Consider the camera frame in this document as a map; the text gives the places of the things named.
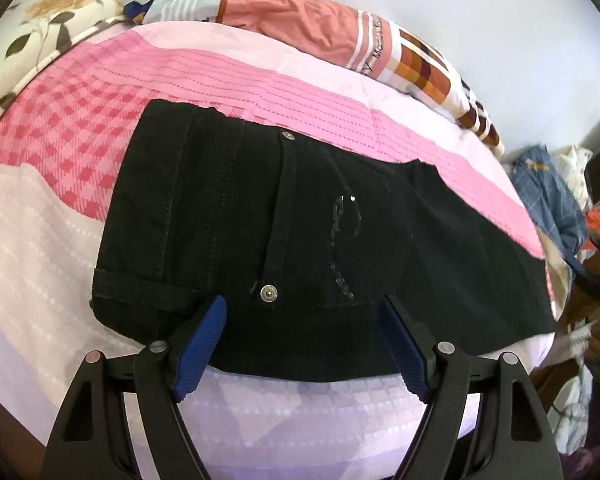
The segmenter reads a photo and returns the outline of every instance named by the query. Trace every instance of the pillow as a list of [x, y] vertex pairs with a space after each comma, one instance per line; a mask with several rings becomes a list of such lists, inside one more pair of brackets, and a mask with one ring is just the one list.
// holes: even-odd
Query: pillow
[[118, 0], [13, 0], [0, 19], [0, 116], [56, 57], [123, 19]]
[[155, 0], [144, 23], [216, 22], [369, 76], [474, 132], [500, 158], [488, 113], [456, 69], [396, 23], [329, 0]]

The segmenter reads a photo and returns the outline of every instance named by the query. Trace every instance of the black garment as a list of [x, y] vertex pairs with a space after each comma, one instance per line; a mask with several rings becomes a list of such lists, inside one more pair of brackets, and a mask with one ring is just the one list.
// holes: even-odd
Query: black garment
[[[264, 285], [278, 297], [266, 303]], [[104, 228], [92, 307], [142, 343], [221, 294], [211, 364], [303, 381], [397, 371], [376, 324], [395, 293], [473, 354], [554, 330], [544, 263], [435, 167], [389, 164], [212, 108], [152, 101]]]

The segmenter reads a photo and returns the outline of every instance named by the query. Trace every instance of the wall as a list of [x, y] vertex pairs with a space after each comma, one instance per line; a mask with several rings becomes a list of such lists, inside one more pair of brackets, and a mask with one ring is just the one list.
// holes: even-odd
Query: wall
[[336, 1], [441, 50], [490, 112], [507, 153], [537, 142], [600, 146], [600, 15], [589, 0]]

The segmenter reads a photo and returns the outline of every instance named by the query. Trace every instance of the blue gripper pad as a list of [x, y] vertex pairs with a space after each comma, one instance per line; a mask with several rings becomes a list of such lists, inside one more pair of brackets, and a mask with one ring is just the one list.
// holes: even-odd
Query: blue gripper pad
[[198, 387], [225, 325], [226, 303], [222, 296], [217, 296], [178, 359], [176, 380], [171, 387], [177, 402]]
[[421, 402], [428, 402], [432, 390], [427, 383], [426, 362], [394, 306], [386, 298], [380, 304], [378, 321], [407, 389]]

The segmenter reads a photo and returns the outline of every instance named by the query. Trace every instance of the bed sheet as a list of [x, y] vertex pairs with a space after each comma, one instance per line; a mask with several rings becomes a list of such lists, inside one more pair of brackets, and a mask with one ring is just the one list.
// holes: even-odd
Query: bed sheet
[[[0, 402], [43, 443], [88, 351], [140, 348], [100, 325], [88, 300], [115, 177], [153, 98], [213, 106], [381, 160], [435, 164], [470, 206], [542, 257], [487, 147], [413, 98], [244, 30], [113, 27], [56, 60], [0, 121]], [[531, 370], [552, 339], [508, 349]], [[462, 434], [477, 403], [468, 399]], [[156, 478], [128, 404], [144, 478]], [[385, 478], [424, 412], [400, 376], [296, 383], [211, 367], [180, 409], [213, 478], [286, 480]]]

